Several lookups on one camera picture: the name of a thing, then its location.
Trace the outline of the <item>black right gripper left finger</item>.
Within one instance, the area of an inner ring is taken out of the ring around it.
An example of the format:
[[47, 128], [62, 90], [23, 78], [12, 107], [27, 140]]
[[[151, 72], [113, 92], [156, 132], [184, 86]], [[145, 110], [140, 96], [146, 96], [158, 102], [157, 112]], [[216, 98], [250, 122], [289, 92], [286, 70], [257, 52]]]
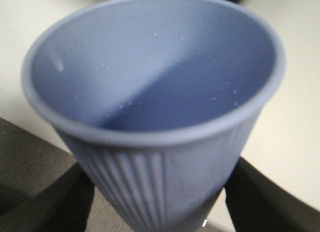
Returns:
[[95, 186], [75, 163], [35, 197], [0, 186], [2, 232], [84, 232]]

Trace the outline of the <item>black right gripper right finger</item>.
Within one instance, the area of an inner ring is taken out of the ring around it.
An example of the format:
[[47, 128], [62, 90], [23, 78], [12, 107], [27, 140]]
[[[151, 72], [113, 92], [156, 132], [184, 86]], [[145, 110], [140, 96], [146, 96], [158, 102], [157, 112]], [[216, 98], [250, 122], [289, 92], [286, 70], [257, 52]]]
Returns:
[[237, 232], [318, 232], [320, 212], [289, 194], [240, 158], [225, 185]]

